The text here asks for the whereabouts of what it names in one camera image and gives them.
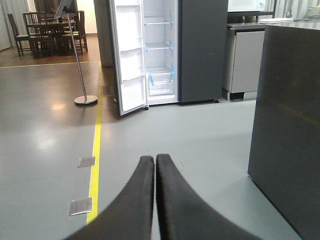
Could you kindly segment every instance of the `open refrigerator door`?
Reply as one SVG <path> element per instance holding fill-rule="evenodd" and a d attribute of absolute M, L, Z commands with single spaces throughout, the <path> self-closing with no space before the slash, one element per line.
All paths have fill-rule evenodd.
<path fill-rule="evenodd" d="M 110 1 L 120 115 L 147 106 L 142 0 Z"/>

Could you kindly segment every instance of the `yellow floor line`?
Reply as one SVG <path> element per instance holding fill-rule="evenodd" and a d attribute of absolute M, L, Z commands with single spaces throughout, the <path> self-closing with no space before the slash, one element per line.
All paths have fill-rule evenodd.
<path fill-rule="evenodd" d="M 100 61 L 81 61 L 80 63 L 98 63 Z M 0 66 L 0 69 L 20 68 L 20 67 L 34 67 L 34 66 L 48 66 L 48 65 L 61 65 L 61 64 L 76 64 L 76 62 L 60 62 L 60 63 L 46 63 L 34 65 L 20 65 L 20 66 Z"/>
<path fill-rule="evenodd" d="M 95 156 L 95 165 L 91 168 L 91 178 L 89 187 L 89 197 L 92 198 L 92 211 L 87 214 L 86 224 L 91 223 L 98 216 L 98 194 L 99 194 L 99 166 L 100 166 L 100 147 L 101 147 L 101 124 L 102 124 L 102 100 L 101 100 L 101 85 L 102 85 L 102 69 L 100 70 L 98 79 L 98 103 L 95 120 L 95 130 L 93 139 L 93 153 Z"/>

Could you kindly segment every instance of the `metal floor plate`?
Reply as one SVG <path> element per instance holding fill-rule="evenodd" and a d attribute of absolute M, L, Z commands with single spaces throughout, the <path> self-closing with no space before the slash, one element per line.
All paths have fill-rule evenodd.
<path fill-rule="evenodd" d="M 81 157 L 79 158 L 78 168 L 90 167 L 96 164 L 96 157 Z"/>
<path fill-rule="evenodd" d="M 86 214 L 92 211 L 92 197 L 73 200 L 70 203 L 69 216 Z"/>

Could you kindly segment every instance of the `black curved object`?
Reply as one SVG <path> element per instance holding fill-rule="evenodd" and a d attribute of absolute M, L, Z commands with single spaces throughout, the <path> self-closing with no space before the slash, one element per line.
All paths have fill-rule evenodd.
<path fill-rule="evenodd" d="M 204 202 L 168 154 L 156 157 L 156 204 L 161 240 L 261 240 Z"/>
<path fill-rule="evenodd" d="M 65 240 L 150 240 L 154 179 L 154 159 L 142 156 L 113 202 L 92 223 Z"/>

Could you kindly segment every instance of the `refrigerator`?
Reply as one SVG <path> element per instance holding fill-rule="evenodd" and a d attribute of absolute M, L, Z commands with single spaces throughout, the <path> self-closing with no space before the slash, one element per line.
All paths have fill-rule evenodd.
<path fill-rule="evenodd" d="M 150 105 L 220 98 L 227 6 L 227 0 L 109 1 L 121 116 Z"/>

